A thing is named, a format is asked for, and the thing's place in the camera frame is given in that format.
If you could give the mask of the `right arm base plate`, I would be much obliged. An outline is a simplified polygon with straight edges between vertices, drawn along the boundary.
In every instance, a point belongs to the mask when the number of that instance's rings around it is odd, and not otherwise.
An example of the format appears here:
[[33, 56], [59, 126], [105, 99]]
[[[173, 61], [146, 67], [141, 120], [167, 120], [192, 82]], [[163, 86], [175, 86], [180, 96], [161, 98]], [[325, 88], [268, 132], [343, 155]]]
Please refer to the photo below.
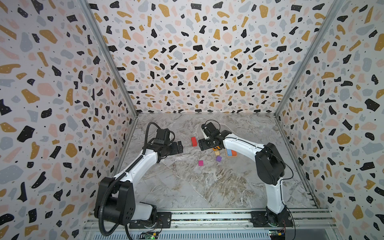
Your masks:
[[252, 211], [251, 223], [254, 228], [267, 228], [267, 227], [293, 227], [293, 219], [287, 210], [283, 210], [279, 214], [271, 211]]

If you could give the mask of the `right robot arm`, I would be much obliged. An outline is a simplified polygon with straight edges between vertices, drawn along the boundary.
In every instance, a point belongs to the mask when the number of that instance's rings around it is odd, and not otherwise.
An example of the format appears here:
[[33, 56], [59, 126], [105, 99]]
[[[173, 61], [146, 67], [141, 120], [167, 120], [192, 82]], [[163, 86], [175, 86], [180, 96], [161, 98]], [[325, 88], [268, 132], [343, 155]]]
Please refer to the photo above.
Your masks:
[[282, 180], [285, 175], [286, 164], [272, 143], [266, 145], [253, 143], [242, 139], [228, 130], [220, 131], [213, 123], [201, 125], [204, 135], [199, 140], [201, 151], [212, 148], [229, 149], [254, 160], [257, 174], [265, 184], [267, 193], [265, 224], [277, 227], [287, 216], [288, 210], [283, 201]]

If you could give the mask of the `red wood block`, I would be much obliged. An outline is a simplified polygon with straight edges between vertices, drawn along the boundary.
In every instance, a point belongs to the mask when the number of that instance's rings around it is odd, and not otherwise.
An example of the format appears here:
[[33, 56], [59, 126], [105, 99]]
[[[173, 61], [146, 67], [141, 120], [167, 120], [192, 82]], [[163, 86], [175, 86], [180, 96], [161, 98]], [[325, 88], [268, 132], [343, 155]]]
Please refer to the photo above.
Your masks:
[[191, 138], [193, 147], [196, 147], [198, 145], [197, 139], [195, 137]]

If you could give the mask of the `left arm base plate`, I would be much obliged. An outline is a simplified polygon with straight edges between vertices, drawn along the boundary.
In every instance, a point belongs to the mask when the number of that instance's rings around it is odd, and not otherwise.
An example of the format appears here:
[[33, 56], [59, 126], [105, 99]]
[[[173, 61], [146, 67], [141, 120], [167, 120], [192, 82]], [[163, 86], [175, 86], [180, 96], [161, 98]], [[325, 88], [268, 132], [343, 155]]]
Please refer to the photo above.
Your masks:
[[136, 220], [130, 223], [130, 229], [170, 229], [172, 223], [172, 212], [157, 212], [156, 216], [151, 215], [148, 220]]

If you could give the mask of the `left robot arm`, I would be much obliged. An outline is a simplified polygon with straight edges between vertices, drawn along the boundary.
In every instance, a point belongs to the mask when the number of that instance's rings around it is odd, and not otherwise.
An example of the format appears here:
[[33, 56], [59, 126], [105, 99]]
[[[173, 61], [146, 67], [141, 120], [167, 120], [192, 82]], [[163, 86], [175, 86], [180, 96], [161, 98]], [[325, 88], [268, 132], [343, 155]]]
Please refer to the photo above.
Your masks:
[[156, 224], [157, 207], [137, 202], [134, 187], [152, 166], [168, 156], [181, 153], [183, 145], [175, 141], [174, 132], [157, 128], [154, 138], [148, 140], [148, 136], [145, 136], [145, 144], [132, 163], [114, 177], [101, 180], [94, 215], [105, 235], [109, 234], [105, 222], [114, 223], [114, 229], [130, 223], [148, 227]]

